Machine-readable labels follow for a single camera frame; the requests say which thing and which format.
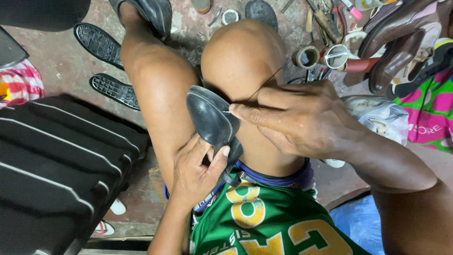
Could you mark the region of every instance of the yellow number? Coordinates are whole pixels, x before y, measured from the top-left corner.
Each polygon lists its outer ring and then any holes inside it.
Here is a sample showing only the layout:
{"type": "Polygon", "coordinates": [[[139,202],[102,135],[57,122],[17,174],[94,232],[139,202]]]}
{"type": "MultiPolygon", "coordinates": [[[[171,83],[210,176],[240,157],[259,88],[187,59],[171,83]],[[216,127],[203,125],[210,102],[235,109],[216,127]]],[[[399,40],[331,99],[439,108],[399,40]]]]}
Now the yellow number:
{"type": "Polygon", "coordinates": [[[282,232],[266,240],[267,245],[261,246],[257,240],[239,241],[247,254],[284,255],[282,232]]]}
{"type": "Polygon", "coordinates": [[[237,255],[237,248],[233,247],[233,248],[227,249],[226,251],[223,251],[217,255],[237,255]]]}
{"type": "Polygon", "coordinates": [[[246,181],[242,181],[239,186],[246,186],[247,194],[239,195],[233,187],[230,187],[226,192],[226,197],[233,203],[231,206],[231,216],[236,224],[243,228],[256,227],[263,222],[266,215],[264,202],[258,198],[260,187],[255,187],[246,181]],[[251,203],[253,206],[253,213],[249,216],[242,213],[242,205],[246,203],[251,203]]]}
{"type": "Polygon", "coordinates": [[[325,221],[311,220],[302,221],[289,227],[288,235],[294,245],[302,242],[310,242],[310,235],[308,232],[317,231],[327,246],[319,249],[316,244],[308,247],[307,249],[299,252],[300,255],[352,255],[352,249],[347,242],[325,221]]]}

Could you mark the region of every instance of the brown shoe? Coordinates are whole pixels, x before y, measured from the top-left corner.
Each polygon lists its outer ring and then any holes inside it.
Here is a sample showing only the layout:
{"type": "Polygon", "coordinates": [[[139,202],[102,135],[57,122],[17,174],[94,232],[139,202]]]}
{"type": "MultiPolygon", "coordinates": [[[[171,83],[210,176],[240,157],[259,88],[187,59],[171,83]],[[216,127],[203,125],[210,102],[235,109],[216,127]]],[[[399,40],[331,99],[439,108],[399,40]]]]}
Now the brown shoe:
{"type": "Polygon", "coordinates": [[[386,95],[392,79],[414,59],[424,35],[424,29],[420,29],[398,38],[390,45],[384,56],[371,69],[368,81],[371,93],[386,95]]]}
{"type": "Polygon", "coordinates": [[[437,0],[405,0],[395,12],[385,17],[363,40],[358,56],[368,59],[383,45],[399,37],[415,32],[421,26],[438,22],[431,15],[416,18],[417,15],[437,0]]]}

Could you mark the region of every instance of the white plastic bag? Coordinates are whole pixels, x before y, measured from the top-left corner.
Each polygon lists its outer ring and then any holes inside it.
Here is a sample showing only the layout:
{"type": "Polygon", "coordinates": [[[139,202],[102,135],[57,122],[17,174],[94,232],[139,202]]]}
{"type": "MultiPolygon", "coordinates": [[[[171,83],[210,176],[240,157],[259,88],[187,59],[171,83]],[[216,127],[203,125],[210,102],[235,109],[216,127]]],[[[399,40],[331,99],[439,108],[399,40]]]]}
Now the white plastic bag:
{"type": "Polygon", "coordinates": [[[368,129],[403,146],[407,144],[409,114],[385,97],[354,96],[344,98],[349,113],[368,129]]]}

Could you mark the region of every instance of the fingernail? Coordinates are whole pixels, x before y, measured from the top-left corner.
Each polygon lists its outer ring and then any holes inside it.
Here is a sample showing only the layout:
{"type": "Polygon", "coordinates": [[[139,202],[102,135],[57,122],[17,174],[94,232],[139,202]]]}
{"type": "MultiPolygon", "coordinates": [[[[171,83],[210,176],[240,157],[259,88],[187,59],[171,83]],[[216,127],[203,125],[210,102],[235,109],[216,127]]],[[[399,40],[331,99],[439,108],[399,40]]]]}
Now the fingernail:
{"type": "Polygon", "coordinates": [[[223,155],[227,157],[228,154],[230,154],[230,147],[226,146],[225,149],[223,149],[223,155]]]}
{"type": "Polygon", "coordinates": [[[230,104],[230,107],[228,108],[228,110],[230,110],[230,112],[232,112],[234,110],[234,108],[236,108],[236,104],[232,103],[232,104],[230,104]]]}

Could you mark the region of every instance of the concrete floor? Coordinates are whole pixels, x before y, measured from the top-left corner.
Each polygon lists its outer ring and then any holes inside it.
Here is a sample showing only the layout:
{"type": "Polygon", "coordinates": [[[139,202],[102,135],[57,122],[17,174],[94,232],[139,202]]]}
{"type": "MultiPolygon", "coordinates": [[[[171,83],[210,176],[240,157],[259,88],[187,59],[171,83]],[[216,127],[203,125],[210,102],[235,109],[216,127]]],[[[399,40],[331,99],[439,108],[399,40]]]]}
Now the concrete floor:
{"type": "MultiPolygon", "coordinates": [[[[173,8],[172,27],[177,30],[167,38],[168,45],[177,49],[194,65],[200,63],[201,52],[212,34],[221,27],[221,19],[208,27],[220,7],[235,9],[244,17],[246,0],[216,0],[206,15],[199,15],[190,4],[190,0],[170,0],[173,8]]],[[[287,62],[284,66],[285,81],[305,76],[305,71],[295,67],[290,60],[291,54],[301,46],[311,42],[310,35],[305,33],[305,14],[308,5],[303,0],[295,1],[285,14],[280,11],[287,1],[269,0],[274,8],[279,22],[279,35],[284,39],[287,49],[287,62]]],[[[348,18],[348,24],[355,21],[348,18]]],[[[89,12],[84,22],[95,24],[118,42],[122,41],[124,29],[120,25],[116,14],[108,0],[92,0],[89,12]]],[[[362,20],[359,27],[366,22],[362,20]]],[[[116,101],[110,100],[95,92],[88,84],[90,77],[96,73],[107,73],[124,83],[130,84],[127,75],[106,64],[85,51],[73,36],[73,31],[58,33],[40,32],[15,27],[5,29],[28,51],[29,60],[40,71],[47,96],[68,93],[74,97],[88,101],[121,118],[131,121],[143,128],[145,123],[139,111],[132,110],[116,101]]],[[[363,81],[364,74],[346,74],[334,72],[330,80],[340,96],[370,94],[367,80],[363,81]]],[[[417,145],[409,145],[417,155],[424,159],[437,174],[447,183],[453,184],[451,165],[453,155],[434,151],[417,145]]],[[[149,169],[157,162],[153,151],[149,158],[140,167],[130,181],[130,187],[120,195],[128,210],[121,216],[107,213],[105,219],[116,229],[110,237],[153,235],[158,222],[164,212],[165,201],[162,200],[162,182],[159,177],[149,178],[149,169]]],[[[318,200],[323,206],[332,205],[337,199],[347,196],[352,191],[367,188],[346,164],[342,168],[334,169],[328,165],[312,160],[315,170],[316,187],[319,191],[318,200]]]]}

